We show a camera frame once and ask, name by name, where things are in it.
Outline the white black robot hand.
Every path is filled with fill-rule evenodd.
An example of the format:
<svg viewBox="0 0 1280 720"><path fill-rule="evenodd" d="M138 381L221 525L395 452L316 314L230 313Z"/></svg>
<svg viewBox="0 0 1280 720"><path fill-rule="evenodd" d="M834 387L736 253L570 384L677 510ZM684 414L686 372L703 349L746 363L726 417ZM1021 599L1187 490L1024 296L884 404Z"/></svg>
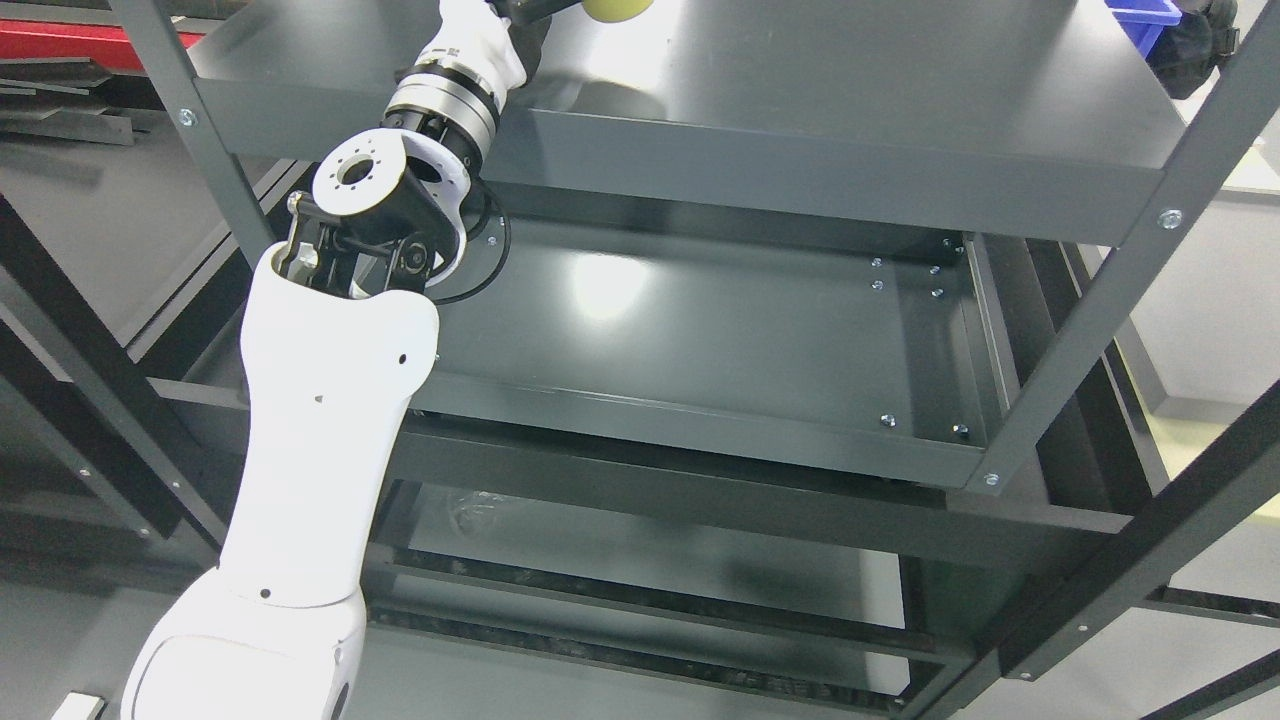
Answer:
<svg viewBox="0 0 1280 720"><path fill-rule="evenodd" d="M541 64L550 18L576 1L439 1L440 28L416 63L463 67L486 91L526 85Z"/></svg>

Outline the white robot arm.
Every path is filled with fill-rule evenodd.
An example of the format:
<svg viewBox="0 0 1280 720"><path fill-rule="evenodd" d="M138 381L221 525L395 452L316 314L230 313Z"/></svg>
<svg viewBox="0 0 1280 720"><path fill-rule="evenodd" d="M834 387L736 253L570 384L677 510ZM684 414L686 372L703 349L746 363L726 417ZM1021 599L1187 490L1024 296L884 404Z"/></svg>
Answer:
<svg viewBox="0 0 1280 720"><path fill-rule="evenodd" d="M393 443L436 360L428 287L521 64L424 53L383 124L296 193L239 333L250 441L218 564L151 630L123 719L340 719L365 646L364 557Z"/></svg>

